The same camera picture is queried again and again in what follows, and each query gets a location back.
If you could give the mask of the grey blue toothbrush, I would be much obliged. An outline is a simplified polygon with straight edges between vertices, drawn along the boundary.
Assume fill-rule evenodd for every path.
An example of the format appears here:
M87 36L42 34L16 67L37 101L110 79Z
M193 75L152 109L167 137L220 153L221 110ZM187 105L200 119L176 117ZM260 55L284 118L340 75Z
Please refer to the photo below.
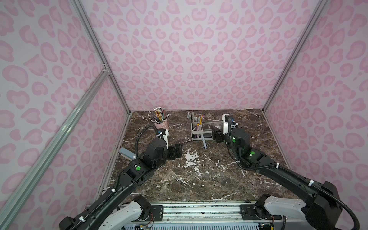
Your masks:
M203 142L204 149L207 149L207 144L206 144L206 141L205 141L205 138L204 138L204 134L203 133L201 134L201 140Z

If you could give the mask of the cream toothbrush holder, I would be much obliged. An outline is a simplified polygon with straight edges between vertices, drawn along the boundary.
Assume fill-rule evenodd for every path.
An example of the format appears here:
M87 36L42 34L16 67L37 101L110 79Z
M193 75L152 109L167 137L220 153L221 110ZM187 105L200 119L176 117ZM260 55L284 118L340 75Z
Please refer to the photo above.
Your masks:
M196 125L198 124L198 121L195 123L195 126L192 126L191 124L191 138L192 140L201 140L201 134L204 134L205 140L212 140L212 132L210 129L211 124L215 125L222 125L222 122L204 122L201 125L201 130L196 131Z

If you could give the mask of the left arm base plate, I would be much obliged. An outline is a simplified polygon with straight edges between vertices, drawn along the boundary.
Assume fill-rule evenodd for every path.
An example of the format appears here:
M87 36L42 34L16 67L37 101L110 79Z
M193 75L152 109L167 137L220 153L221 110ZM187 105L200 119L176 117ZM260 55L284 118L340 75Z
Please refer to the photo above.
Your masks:
M140 221L163 221L164 206L150 206L142 211Z

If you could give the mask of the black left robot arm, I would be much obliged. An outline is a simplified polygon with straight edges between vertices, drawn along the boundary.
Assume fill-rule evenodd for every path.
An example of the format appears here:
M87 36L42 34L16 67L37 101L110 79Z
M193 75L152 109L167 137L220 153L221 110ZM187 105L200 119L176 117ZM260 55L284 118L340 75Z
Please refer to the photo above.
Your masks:
M143 152L139 151L139 141L144 133L153 128L155 138ZM154 173L167 160L182 157L183 145L168 145L168 131L158 129L155 125L147 125L138 134L135 142L135 159L120 171L115 183L106 190L85 211L75 217L65 217L59 224L61 230L120 230L127 223L136 220L154 220L150 214L151 204L143 196L119 209L123 201L140 186L154 176Z

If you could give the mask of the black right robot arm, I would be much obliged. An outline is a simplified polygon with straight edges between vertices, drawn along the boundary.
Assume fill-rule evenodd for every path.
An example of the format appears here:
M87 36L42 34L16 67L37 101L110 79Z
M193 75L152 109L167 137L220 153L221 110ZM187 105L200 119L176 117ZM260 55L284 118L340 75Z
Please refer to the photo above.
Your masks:
M355 213L339 199L337 188L326 181L323 184L304 177L279 163L262 151L250 146L250 135L238 126L230 126L224 131L210 126L212 138L217 143L224 142L229 154L237 165L246 171L264 175L294 193L303 204L276 202L272 196L263 195L256 203L255 215L266 219L271 215L281 215L302 219L317 230L335 230L341 213L345 210L353 220L353 229L360 223Z

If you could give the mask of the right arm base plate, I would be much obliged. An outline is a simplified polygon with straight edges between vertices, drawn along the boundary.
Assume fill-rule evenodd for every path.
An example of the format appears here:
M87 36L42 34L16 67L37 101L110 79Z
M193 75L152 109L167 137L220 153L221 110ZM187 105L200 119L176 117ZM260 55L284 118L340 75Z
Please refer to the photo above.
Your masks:
M242 220L282 220L281 215L271 215L263 206L254 204L240 205Z

